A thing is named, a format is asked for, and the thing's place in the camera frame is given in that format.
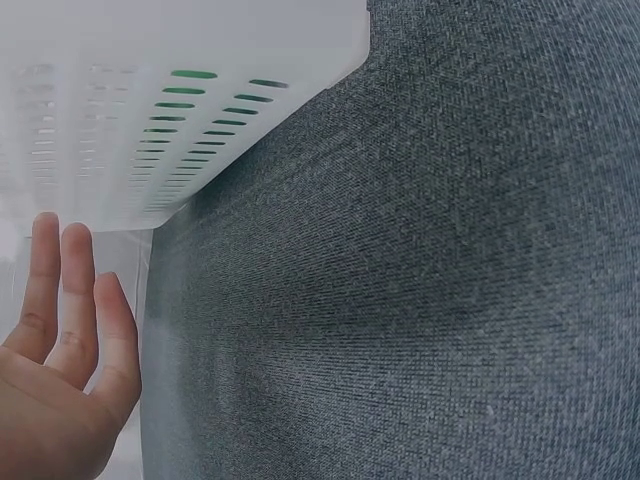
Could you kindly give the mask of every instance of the gray cloth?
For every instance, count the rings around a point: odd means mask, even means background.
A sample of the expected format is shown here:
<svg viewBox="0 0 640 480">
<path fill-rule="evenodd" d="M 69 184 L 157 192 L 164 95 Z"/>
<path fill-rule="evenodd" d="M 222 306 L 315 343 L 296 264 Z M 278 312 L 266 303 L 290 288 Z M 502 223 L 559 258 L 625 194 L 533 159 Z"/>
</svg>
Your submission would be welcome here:
<svg viewBox="0 0 640 480">
<path fill-rule="evenodd" d="M 640 5 L 370 9 L 155 235 L 146 477 L 640 478 Z"/>
</svg>

